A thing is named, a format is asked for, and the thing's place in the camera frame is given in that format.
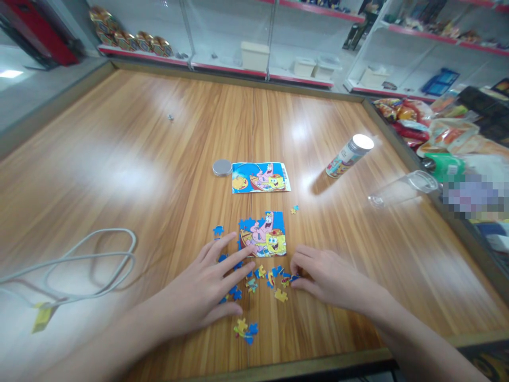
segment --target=clear plastic cup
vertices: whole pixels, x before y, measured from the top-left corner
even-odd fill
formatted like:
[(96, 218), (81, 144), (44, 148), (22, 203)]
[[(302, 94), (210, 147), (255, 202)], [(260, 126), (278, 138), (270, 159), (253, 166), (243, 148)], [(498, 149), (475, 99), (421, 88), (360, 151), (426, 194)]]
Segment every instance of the clear plastic cup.
[(417, 170), (389, 183), (367, 199), (372, 206), (384, 208), (429, 194), (436, 189), (438, 189), (436, 179), (427, 172)]

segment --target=ceiling light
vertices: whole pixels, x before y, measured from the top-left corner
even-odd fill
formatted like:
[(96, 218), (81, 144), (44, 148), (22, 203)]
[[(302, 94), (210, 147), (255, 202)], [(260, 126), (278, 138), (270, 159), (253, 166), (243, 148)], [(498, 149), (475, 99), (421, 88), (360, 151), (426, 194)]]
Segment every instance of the ceiling light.
[(5, 71), (0, 73), (0, 77), (4, 78), (15, 78), (18, 77), (20, 74), (23, 74), (23, 72), (19, 71)]

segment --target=yellow tag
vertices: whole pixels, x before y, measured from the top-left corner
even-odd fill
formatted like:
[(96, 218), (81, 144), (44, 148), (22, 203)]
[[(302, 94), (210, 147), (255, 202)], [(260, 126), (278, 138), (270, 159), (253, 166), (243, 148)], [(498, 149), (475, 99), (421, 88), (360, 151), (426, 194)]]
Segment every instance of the yellow tag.
[(57, 307), (45, 308), (44, 306), (46, 304), (48, 304), (48, 302), (40, 302), (33, 306), (34, 308), (39, 308), (39, 311), (37, 312), (36, 321), (33, 324), (32, 334), (42, 332), (46, 329), (46, 326), (48, 326), (55, 310), (57, 310)]

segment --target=white box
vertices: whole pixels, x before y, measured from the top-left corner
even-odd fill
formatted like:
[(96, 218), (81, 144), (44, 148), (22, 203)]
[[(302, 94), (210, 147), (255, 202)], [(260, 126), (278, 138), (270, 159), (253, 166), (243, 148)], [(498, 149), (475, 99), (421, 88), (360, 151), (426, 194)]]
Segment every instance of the white box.
[(242, 49), (242, 67), (256, 72), (266, 72), (269, 62), (270, 49), (267, 45), (255, 44), (253, 42), (243, 41)]
[(312, 76), (317, 80), (329, 81), (335, 70), (341, 70), (339, 58), (330, 55), (318, 56), (318, 63), (313, 69)]
[(311, 58), (296, 57), (293, 72), (299, 77), (311, 77), (317, 62)]
[(367, 67), (361, 77), (360, 83), (367, 88), (381, 88), (384, 81), (390, 76), (390, 73), (375, 73)]

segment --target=round tin lid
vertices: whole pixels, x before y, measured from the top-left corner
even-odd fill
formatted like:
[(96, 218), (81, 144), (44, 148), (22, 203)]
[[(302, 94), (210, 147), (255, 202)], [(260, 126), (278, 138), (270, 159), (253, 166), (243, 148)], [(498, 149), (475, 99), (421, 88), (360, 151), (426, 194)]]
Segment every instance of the round tin lid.
[(228, 176), (232, 173), (232, 162), (226, 159), (220, 159), (212, 165), (212, 170), (217, 176)]

